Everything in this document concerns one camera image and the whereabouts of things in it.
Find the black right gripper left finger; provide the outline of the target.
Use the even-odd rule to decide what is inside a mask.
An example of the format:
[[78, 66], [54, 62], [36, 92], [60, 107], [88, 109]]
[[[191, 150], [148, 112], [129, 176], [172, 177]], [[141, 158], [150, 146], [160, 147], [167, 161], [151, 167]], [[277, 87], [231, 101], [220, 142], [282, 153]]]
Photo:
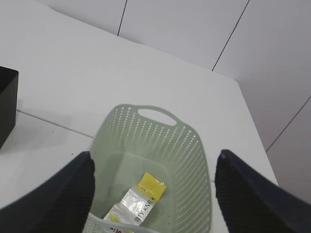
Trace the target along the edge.
[[81, 152], [42, 185], [0, 210], [2, 233], [80, 233], [95, 193], [95, 165]]

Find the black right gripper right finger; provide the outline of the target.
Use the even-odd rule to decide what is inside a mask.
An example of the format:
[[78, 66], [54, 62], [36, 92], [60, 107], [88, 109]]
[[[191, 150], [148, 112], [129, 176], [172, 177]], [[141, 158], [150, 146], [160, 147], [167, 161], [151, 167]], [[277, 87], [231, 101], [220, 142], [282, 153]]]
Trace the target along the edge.
[[230, 233], [309, 233], [311, 206], [270, 182], [230, 150], [215, 172], [216, 198]]

